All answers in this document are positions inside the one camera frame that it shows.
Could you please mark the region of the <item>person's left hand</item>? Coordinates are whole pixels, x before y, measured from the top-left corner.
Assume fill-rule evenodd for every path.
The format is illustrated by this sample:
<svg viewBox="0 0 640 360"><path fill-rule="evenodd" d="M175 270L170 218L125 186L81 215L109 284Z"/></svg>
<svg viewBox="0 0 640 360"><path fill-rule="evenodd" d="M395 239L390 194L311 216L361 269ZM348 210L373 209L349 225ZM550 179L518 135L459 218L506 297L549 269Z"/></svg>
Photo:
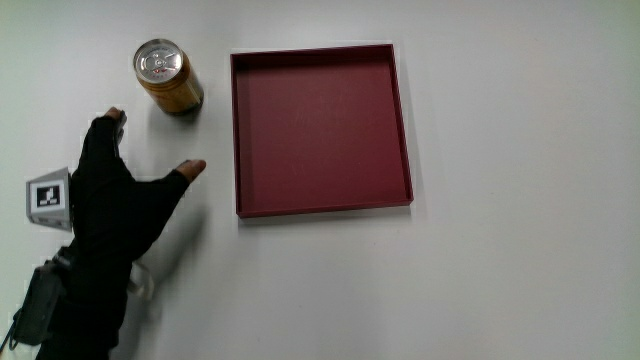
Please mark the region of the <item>person's left hand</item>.
<svg viewBox="0 0 640 360"><path fill-rule="evenodd" d="M27 183L27 219L69 231L86 257L140 258L158 239L203 160L186 160L152 181L133 177L119 153L126 114L110 108L92 120L78 167Z"/></svg>

